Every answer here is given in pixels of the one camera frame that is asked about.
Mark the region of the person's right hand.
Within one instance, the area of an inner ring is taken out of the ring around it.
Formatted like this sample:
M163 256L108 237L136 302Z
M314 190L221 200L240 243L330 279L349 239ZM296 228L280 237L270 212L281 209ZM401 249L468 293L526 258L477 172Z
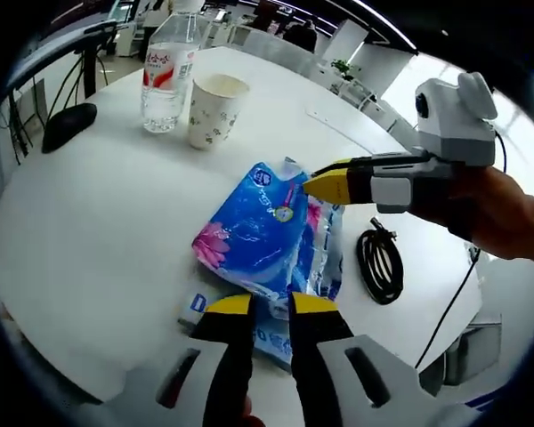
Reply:
M526 194L494 167L464 167L456 173L447 201L449 232L499 258L526 256L530 231Z

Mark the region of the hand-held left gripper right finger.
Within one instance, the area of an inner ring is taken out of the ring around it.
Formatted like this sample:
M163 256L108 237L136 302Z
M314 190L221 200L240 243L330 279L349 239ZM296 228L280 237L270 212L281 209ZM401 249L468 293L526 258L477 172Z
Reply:
M415 368L354 335L329 299L292 293L289 331L308 426L470 426L479 415L425 391Z

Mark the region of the person's left hand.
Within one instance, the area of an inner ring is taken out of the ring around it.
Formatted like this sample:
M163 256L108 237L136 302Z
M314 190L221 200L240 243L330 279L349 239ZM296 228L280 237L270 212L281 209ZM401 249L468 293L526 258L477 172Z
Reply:
M252 414L252 401L249 397L245 397L243 412L238 422L237 427L265 427L265 423Z

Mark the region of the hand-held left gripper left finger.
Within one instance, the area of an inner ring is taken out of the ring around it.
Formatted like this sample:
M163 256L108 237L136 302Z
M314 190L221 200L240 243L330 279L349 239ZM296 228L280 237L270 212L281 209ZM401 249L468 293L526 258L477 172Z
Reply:
M236 294L212 303L183 350L160 367L126 378L126 426L235 426L252 374L255 300Z

